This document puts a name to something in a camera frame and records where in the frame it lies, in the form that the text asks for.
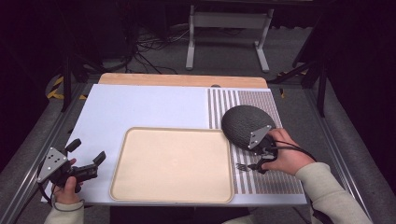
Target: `wooden tray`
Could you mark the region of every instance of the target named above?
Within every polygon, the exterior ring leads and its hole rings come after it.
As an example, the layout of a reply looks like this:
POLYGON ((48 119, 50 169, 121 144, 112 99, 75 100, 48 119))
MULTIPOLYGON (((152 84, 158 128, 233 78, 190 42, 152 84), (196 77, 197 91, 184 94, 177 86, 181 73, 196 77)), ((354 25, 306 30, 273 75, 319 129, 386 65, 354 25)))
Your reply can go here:
POLYGON ((222 130, 132 128, 124 137, 110 196, 116 201, 227 203, 233 197, 222 130))

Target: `human hand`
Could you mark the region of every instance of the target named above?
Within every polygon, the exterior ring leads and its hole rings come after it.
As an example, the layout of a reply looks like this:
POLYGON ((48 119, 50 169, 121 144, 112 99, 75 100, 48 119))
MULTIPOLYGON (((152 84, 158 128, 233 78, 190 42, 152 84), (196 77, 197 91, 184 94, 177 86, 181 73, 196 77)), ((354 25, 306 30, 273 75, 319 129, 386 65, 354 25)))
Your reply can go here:
MULTIPOLYGON (((76 159, 73 159, 70 161, 70 164, 73 165, 75 162, 76 159)), ((55 195, 56 202, 62 204, 79 203, 79 197, 75 193, 76 184, 76 178, 70 176, 69 178, 67 178, 67 181, 64 184, 64 188, 54 186, 53 194, 55 195)))
MULTIPOLYGON (((281 141, 298 146, 289 136, 285 129, 273 129, 268 132, 275 141, 281 141)), ((277 147, 289 147, 290 145, 276 142, 277 147)), ((289 175, 295 175, 298 170, 307 164, 315 162, 311 157, 303 152, 288 149, 279 149, 277 159, 262 165, 263 170, 278 170, 289 175)))

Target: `sleeve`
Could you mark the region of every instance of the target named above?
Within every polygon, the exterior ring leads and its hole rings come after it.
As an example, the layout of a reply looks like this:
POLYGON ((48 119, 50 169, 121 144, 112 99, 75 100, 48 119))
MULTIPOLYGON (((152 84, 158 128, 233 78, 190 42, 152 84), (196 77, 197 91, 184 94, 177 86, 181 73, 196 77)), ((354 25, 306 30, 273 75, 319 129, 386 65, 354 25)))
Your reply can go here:
POLYGON ((44 224, 83 224, 84 203, 62 204, 55 203, 44 224))
POLYGON ((356 200, 346 192, 330 172, 330 167, 315 162, 301 168, 296 177, 313 203, 333 223, 372 223, 356 200))

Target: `table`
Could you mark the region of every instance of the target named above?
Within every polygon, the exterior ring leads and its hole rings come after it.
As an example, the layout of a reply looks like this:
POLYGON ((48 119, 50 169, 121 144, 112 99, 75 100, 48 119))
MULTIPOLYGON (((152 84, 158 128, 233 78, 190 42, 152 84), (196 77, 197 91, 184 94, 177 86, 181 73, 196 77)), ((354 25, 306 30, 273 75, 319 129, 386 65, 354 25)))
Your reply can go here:
MULTIPOLYGON (((78 149, 69 154, 70 158, 78 159, 76 166, 87 165, 102 150, 107 154, 99 167, 98 177, 84 183, 80 197, 87 204, 175 205, 111 199, 109 188, 125 130, 139 126, 220 129, 220 118, 227 108, 245 104, 269 108, 267 113, 273 117, 276 126, 281 127, 272 93, 266 88, 265 80, 260 77, 102 75, 99 84, 92 88, 69 139, 71 142, 80 138, 82 142, 78 149), (222 88, 208 88, 214 84, 222 88)), ((257 162, 254 161, 257 158, 251 158, 234 146, 231 146, 231 151, 232 164, 257 162)), ((233 185, 235 195, 230 202, 210 205, 306 204, 301 183, 281 172, 270 171, 260 175, 236 172, 233 168, 233 185)), ((206 206, 207 203, 177 205, 206 206)))

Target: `metal stand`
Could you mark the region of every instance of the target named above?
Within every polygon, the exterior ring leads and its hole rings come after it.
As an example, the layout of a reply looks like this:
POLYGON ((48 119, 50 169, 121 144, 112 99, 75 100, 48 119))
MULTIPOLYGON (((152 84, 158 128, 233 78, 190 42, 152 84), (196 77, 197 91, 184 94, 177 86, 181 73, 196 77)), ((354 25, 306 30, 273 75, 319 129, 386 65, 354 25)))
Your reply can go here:
POLYGON ((194 29, 195 27, 223 27, 242 29, 261 29, 260 40, 255 41, 254 46, 259 57, 260 65, 264 73, 269 72, 268 62, 265 59, 262 47, 271 24, 274 10, 269 9, 267 14, 242 14, 242 13, 216 13, 195 12, 194 6, 190 9, 190 43, 187 52, 186 69, 192 70, 195 51, 194 29))

